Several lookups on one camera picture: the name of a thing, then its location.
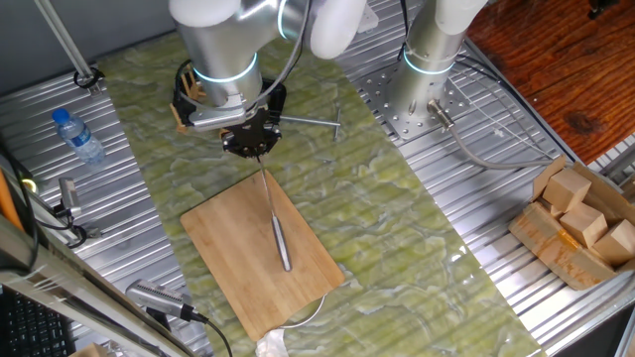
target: green patterned mat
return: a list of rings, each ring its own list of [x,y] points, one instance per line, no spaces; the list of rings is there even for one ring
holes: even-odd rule
[[[290,51],[278,41],[263,49],[263,75],[274,77]],[[187,57],[172,34],[99,66],[195,305],[235,356],[254,356],[255,343],[179,218],[258,166],[223,154],[217,133],[176,132],[168,104]],[[305,54],[285,85],[289,115],[332,120],[334,101],[341,103],[337,143],[330,128],[282,123],[284,139],[265,164],[346,275],[311,323],[285,333],[290,355],[542,355],[341,69]]]

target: wooden table surface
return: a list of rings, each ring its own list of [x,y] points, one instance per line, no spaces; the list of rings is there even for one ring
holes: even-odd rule
[[[468,35],[588,164],[635,132],[634,5],[500,0]]]

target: bamboo cutting board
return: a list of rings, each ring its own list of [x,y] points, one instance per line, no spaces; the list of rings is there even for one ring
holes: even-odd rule
[[[181,224],[254,341],[344,282],[309,224],[273,176],[266,175],[287,239],[291,272],[284,271],[278,255],[260,172],[181,216]]]

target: glowing blue ring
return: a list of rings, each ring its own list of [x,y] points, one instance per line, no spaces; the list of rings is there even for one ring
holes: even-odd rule
[[[285,36],[285,32],[282,31],[282,13],[283,11],[285,11],[285,5],[287,5],[287,0],[282,0],[280,2],[280,8],[278,9],[278,32],[280,33],[280,36],[282,36],[283,39],[287,40],[287,37]]]
[[[194,71],[196,72],[196,75],[198,75],[202,79],[205,79],[206,81],[210,81],[212,83],[229,83],[229,82],[232,82],[234,80],[240,79],[240,78],[244,77],[245,75],[247,75],[247,73],[249,73],[249,71],[254,68],[254,65],[256,65],[256,60],[257,59],[258,59],[258,54],[255,54],[254,55],[254,60],[251,61],[251,64],[249,64],[247,69],[243,70],[242,73],[236,74],[236,75],[234,75],[232,77],[229,77],[229,78],[223,78],[223,79],[210,78],[210,77],[208,77],[206,75],[200,74],[200,72],[198,70],[196,70],[196,68],[194,69]]]
[[[410,62],[410,60],[408,59],[408,56],[406,56],[405,53],[404,53],[404,60],[406,60],[406,63],[410,66],[410,68],[416,70],[419,73],[423,73],[423,74],[442,74],[442,73],[445,73],[445,72],[449,71],[449,69],[452,68],[452,66],[454,65],[454,63],[452,63],[452,64],[449,65],[448,68],[446,68],[444,70],[430,71],[430,70],[423,70],[421,68],[415,67],[415,65]]]

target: metal perforated plate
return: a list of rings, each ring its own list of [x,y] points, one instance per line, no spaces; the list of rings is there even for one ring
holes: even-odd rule
[[[416,138],[431,128],[439,125],[439,122],[433,116],[432,118],[417,119],[414,117],[399,117],[395,110],[390,106],[386,98],[387,82],[390,76],[397,70],[397,64],[392,64],[381,70],[369,73],[363,78],[359,78],[353,82],[358,88],[368,95],[364,96],[364,100],[369,107],[377,110],[375,116],[383,119],[386,125],[400,138],[405,141]],[[450,116],[458,116],[469,109],[469,102],[460,91],[456,90],[453,83],[449,82],[445,87],[444,99],[445,112]]]

